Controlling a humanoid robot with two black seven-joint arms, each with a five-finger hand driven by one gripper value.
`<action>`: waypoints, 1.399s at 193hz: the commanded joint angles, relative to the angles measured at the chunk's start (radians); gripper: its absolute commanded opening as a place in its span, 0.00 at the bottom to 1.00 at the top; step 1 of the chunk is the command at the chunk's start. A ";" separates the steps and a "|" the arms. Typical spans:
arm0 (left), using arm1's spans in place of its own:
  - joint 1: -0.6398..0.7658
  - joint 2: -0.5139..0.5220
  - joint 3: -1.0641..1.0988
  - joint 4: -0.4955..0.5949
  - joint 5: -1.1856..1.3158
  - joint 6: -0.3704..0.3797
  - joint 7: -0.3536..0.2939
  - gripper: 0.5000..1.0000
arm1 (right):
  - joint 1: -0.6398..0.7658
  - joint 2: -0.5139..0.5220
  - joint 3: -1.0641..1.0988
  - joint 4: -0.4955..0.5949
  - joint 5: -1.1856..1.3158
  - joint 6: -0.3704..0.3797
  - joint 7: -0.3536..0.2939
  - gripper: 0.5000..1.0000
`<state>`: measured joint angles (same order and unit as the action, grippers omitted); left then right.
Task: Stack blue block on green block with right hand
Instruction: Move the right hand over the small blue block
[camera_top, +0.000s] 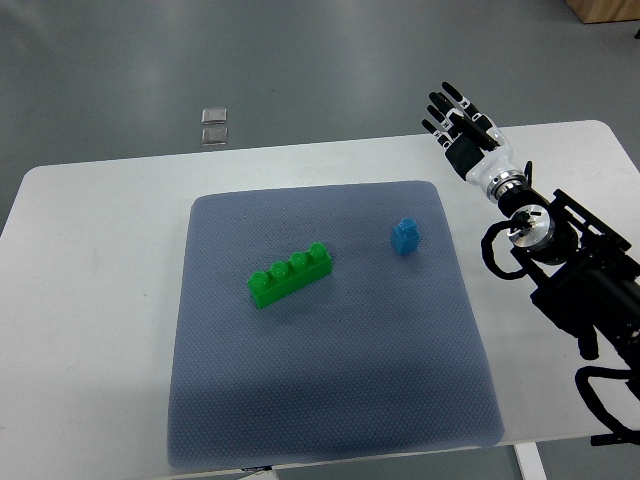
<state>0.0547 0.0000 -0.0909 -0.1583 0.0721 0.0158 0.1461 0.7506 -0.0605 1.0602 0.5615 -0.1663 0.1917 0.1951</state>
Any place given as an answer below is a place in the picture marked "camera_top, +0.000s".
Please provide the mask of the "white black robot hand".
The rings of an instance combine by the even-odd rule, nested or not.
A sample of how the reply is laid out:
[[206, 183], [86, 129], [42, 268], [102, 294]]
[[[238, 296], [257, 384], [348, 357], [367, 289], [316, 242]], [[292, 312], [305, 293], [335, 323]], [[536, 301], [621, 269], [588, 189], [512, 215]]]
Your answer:
[[502, 171], [515, 169], [511, 147], [499, 128], [450, 83], [429, 94], [427, 112], [431, 120], [423, 119], [422, 126], [463, 180], [487, 190]]

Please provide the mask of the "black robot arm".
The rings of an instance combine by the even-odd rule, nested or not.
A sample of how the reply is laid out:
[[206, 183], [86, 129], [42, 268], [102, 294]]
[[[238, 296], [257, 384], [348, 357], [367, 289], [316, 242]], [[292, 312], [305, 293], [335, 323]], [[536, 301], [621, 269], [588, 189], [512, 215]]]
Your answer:
[[639, 264], [631, 245], [561, 190], [547, 201], [531, 186], [532, 169], [503, 172], [490, 184], [504, 220], [481, 241], [486, 267], [503, 280], [529, 277], [532, 303], [573, 336], [586, 360], [600, 336], [639, 374]]

